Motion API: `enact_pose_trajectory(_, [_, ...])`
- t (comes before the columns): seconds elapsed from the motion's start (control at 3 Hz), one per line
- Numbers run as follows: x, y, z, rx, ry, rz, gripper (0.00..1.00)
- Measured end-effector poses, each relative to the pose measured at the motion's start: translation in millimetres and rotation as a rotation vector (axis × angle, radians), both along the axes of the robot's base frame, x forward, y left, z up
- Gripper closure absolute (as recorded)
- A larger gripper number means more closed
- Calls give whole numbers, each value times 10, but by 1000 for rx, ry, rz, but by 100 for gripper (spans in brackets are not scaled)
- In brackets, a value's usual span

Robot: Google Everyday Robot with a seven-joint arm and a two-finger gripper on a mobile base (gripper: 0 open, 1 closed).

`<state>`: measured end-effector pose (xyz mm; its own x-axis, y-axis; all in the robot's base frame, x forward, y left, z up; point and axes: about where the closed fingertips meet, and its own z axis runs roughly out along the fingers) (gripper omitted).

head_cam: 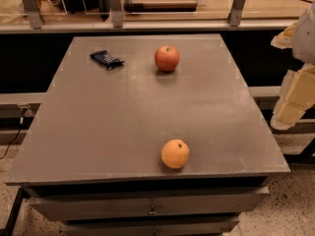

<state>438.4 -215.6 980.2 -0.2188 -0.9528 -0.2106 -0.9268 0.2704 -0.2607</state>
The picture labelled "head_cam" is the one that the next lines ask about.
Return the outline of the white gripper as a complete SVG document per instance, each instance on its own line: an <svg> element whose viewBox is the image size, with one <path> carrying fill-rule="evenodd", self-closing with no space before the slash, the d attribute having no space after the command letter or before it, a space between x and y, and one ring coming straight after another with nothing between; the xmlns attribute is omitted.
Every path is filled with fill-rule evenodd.
<svg viewBox="0 0 315 236"><path fill-rule="evenodd" d="M315 3L303 12L297 23L276 35L271 45L279 49L292 48L294 58L310 63L296 72L288 70L283 78L271 126L287 130L315 105Z"/></svg>

